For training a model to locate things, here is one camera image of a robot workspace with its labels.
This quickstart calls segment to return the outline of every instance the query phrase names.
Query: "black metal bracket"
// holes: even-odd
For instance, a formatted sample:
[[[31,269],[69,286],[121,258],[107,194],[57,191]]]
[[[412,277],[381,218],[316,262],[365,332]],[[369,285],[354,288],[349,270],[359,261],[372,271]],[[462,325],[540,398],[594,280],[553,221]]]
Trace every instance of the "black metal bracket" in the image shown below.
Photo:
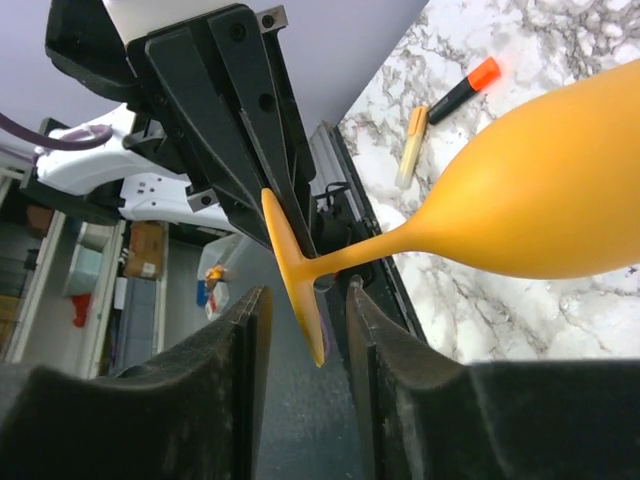
[[[100,190],[112,189],[113,187],[115,198],[119,198],[117,195],[120,189],[117,186],[106,185],[102,187]],[[114,226],[118,224],[121,218],[117,208],[108,208],[94,203],[91,200],[93,192],[85,196],[75,196],[40,183],[35,168],[25,171],[20,183],[20,191],[36,202],[83,222]]]
[[[52,0],[45,53],[58,70],[101,97],[128,102],[140,96],[102,0]]]
[[[234,226],[269,246],[261,206],[269,187],[314,256],[315,167],[270,18],[234,5],[133,41],[127,55],[145,101],[130,108],[162,124],[194,210],[213,191]]]

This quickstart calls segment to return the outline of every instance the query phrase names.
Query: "wine glass stem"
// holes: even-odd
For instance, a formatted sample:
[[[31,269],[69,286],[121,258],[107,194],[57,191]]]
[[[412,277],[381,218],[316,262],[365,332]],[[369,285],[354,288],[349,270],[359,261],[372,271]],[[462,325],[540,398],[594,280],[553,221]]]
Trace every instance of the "wine glass stem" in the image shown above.
[[[409,243],[407,233],[400,226],[382,235],[377,235],[322,257],[314,258],[310,260],[308,268],[313,271],[314,277],[318,278],[407,251]]]

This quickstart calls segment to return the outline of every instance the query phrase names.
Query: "orange highlighter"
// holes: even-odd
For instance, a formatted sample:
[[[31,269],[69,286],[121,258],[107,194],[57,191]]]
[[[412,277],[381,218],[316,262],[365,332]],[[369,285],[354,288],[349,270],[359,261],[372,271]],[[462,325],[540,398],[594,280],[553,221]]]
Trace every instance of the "orange highlighter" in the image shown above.
[[[498,63],[493,57],[487,58],[429,109],[429,125],[440,123],[460,105],[499,77]]]

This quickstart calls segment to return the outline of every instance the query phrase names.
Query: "floor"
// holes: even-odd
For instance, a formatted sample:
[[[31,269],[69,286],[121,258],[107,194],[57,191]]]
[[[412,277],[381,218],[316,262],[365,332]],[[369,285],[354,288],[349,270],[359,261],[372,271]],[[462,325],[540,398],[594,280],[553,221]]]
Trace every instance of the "floor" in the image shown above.
[[[334,349],[325,366],[314,365],[273,254],[249,239],[241,248],[232,296],[267,285],[274,298],[257,480],[361,479],[355,410],[340,357]]]
[[[171,240],[167,265],[167,310],[163,350],[168,350],[207,325],[196,304],[198,265],[202,248]]]

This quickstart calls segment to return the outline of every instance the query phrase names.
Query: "red object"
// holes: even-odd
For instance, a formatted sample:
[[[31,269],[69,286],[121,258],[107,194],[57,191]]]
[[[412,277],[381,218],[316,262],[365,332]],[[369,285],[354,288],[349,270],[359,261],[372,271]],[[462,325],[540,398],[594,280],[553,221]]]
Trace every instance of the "red object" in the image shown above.
[[[482,62],[478,68],[471,72],[467,76],[467,79],[469,80],[471,88],[479,92],[499,76],[500,67],[498,66],[498,62],[496,62],[493,57],[489,57]]]
[[[71,297],[71,302],[76,308],[76,318],[73,319],[73,325],[82,328],[87,323],[87,315],[89,314],[89,305],[91,304],[91,294],[75,295]]]

